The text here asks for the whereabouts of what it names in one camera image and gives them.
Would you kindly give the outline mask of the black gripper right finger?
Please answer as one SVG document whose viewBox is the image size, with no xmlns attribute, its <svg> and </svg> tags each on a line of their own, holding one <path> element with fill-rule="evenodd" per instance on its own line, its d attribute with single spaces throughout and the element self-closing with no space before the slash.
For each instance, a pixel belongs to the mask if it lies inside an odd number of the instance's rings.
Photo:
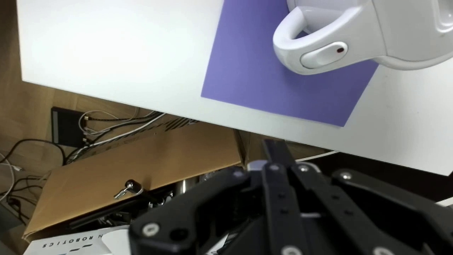
<svg viewBox="0 0 453 255">
<path fill-rule="evenodd" d="M 397 185 L 299 164 L 282 140 L 264 143 L 269 239 L 299 255 L 453 255 L 453 212 Z"/>
</svg>

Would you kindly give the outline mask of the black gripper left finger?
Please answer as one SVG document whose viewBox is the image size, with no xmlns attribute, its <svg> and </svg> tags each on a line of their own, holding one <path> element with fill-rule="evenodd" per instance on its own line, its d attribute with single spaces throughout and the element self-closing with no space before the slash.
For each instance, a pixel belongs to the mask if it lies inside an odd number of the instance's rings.
<svg viewBox="0 0 453 255">
<path fill-rule="evenodd" d="M 227 168 L 129 225 L 132 255 L 201 255 L 262 210 L 259 171 Z"/>
</svg>

